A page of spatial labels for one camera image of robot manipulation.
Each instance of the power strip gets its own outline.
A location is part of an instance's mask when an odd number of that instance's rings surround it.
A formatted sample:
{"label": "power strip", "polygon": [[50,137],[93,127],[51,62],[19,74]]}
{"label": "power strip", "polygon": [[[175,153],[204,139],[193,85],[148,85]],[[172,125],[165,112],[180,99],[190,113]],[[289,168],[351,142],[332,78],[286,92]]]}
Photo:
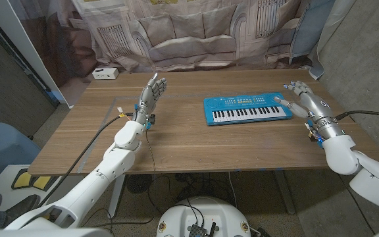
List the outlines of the power strip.
{"label": "power strip", "polygon": [[116,79],[119,72],[117,68],[97,68],[92,74],[95,79]]}

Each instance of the toy keyboard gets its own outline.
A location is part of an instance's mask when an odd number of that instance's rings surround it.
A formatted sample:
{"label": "toy keyboard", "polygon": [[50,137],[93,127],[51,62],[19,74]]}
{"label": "toy keyboard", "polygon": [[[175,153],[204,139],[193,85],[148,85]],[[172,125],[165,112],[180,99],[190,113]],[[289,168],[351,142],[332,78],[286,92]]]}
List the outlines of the toy keyboard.
{"label": "toy keyboard", "polygon": [[205,98],[207,125],[290,119],[292,112],[275,102],[273,98],[276,96],[284,99],[280,93]]}

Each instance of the yellow object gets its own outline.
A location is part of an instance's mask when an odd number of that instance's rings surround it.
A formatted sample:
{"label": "yellow object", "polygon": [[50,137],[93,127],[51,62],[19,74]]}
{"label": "yellow object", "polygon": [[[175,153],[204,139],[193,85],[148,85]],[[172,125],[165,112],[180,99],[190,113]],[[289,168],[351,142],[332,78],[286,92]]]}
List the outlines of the yellow object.
{"label": "yellow object", "polygon": [[41,176],[33,183],[33,187],[44,190],[51,178],[50,176]]}
{"label": "yellow object", "polygon": [[28,172],[20,174],[20,176],[16,179],[13,188],[28,187],[30,185],[31,177],[32,176]]}

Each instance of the robotic arm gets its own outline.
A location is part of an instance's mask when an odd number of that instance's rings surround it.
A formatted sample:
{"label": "robotic arm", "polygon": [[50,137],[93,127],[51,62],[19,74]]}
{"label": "robotic arm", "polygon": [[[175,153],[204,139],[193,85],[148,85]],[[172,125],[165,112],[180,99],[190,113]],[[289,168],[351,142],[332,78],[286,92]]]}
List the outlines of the robotic arm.
{"label": "robotic arm", "polygon": [[290,109],[301,118],[309,118],[313,123],[305,124],[326,153],[328,166],[343,175],[356,174],[350,182],[352,189],[365,199],[379,205],[379,162],[360,151],[351,150],[355,146],[352,137],[346,135],[334,118],[330,106],[303,82],[284,85],[301,98],[301,104],[275,97],[274,100]]}
{"label": "robotic arm", "polygon": [[150,114],[166,90],[164,78],[150,79],[141,93],[138,109],[132,120],[115,135],[114,143],[106,150],[102,162],[65,197],[34,209],[17,218],[5,230],[76,228],[108,185],[128,169],[141,145],[139,138],[147,130]]}

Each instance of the blue chair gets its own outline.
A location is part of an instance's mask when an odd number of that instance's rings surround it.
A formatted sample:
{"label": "blue chair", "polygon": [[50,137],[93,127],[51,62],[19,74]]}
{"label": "blue chair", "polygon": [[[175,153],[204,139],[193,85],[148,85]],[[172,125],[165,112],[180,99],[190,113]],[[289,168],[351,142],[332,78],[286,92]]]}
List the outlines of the blue chair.
{"label": "blue chair", "polygon": [[12,126],[0,122],[0,174],[7,165],[29,165],[40,148]]}

